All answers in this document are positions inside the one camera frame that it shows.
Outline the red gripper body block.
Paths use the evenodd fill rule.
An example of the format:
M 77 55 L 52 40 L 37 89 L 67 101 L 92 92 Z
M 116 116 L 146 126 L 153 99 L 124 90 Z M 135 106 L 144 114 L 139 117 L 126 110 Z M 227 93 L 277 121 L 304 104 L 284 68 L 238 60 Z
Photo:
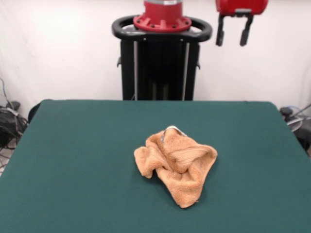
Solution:
M 216 0 L 216 9 L 223 16 L 260 15 L 268 0 Z

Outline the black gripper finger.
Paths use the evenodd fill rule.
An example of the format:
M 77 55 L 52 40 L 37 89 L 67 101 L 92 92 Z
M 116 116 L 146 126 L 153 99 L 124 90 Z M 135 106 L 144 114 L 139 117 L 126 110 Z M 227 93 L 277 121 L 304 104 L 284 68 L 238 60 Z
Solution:
M 218 47 L 221 47 L 223 45 L 223 39 L 224 39 L 224 18 L 225 16 L 222 14 L 219 14 L 218 17 L 218 29 L 217 29 L 217 36 L 216 36 L 216 45 Z
M 253 22 L 253 16 L 247 16 L 247 22 L 245 24 L 245 28 L 242 31 L 240 46 L 245 46 L 248 41 L 250 27 Z

